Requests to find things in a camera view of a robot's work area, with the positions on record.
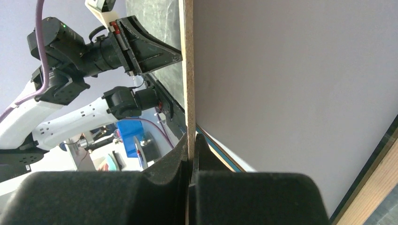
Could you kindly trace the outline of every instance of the blue container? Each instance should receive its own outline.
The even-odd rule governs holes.
[[[120,131],[120,136],[123,140],[124,149],[126,149],[127,157],[137,158],[137,149],[134,143],[134,136],[138,140],[142,140],[144,135],[144,128],[141,121],[138,120],[121,120],[117,122],[117,127]]]

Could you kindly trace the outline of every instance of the blue object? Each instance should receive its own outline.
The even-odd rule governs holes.
[[[63,142],[60,143],[59,147],[60,147],[60,149],[61,149],[62,151],[66,151],[65,143],[63,143]]]
[[[118,121],[116,124],[119,128],[120,137],[122,137],[127,157],[137,158],[137,149],[133,137],[136,136],[138,140],[142,140],[142,137],[144,135],[144,128],[142,127],[141,121],[121,120]]]
[[[107,161],[109,171],[117,171],[116,164],[110,155],[106,155],[105,160]]]

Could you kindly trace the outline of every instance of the wooden board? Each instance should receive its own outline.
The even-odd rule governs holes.
[[[193,71],[193,0],[179,0],[181,52],[183,55],[184,109],[188,136],[188,158],[195,148],[195,80]]]
[[[231,171],[245,172],[245,169],[239,165],[212,137],[210,137],[199,125],[196,125],[196,134],[203,134],[213,154]]]
[[[343,204],[341,210],[333,221],[333,225],[362,225],[380,205],[385,197],[398,183],[398,129],[396,122],[393,133],[387,133],[381,140],[382,145],[380,152],[373,161],[369,162],[370,166],[365,165],[366,172],[360,178],[354,191],[350,193],[349,198]]]

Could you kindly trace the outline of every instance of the white wall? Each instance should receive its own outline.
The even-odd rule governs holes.
[[[398,1],[194,1],[196,122],[331,215],[398,113]]]

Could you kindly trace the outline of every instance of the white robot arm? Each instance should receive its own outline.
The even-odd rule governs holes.
[[[119,19],[111,12],[114,3],[114,0],[85,1],[109,31],[94,43],[85,44],[81,36],[56,18],[42,21],[51,68],[49,88],[15,107],[0,122],[0,165],[37,162],[44,153],[74,135],[125,117],[139,116],[142,110],[158,106],[159,93],[153,88],[134,94],[132,88],[115,87],[83,108],[43,122],[90,87],[84,82],[85,77],[120,66],[128,75],[145,75],[182,60],[180,50],[150,35],[136,17]],[[28,44],[32,56],[39,59],[34,32],[28,36]],[[17,99],[41,87],[41,77],[41,69],[36,70]]]

